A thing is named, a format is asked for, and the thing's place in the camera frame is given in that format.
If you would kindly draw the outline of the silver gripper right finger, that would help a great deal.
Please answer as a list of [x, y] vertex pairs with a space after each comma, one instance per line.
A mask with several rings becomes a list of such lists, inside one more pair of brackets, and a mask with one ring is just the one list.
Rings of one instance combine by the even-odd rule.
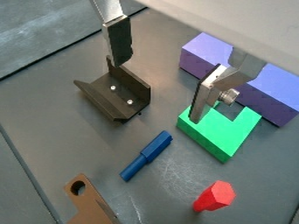
[[266, 62], [234, 47], [228, 57], [230, 67], [218, 64], [200, 79], [194, 94], [190, 120], [198, 123], [216, 102], [231, 105], [239, 96], [235, 87], [253, 81], [266, 66]]

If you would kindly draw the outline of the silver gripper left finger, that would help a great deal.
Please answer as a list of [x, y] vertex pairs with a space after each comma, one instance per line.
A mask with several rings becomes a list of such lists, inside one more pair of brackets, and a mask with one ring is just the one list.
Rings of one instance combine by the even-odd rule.
[[90, 0], [102, 22], [111, 63], [120, 67], [132, 57], [131, 21], [119, 0]]

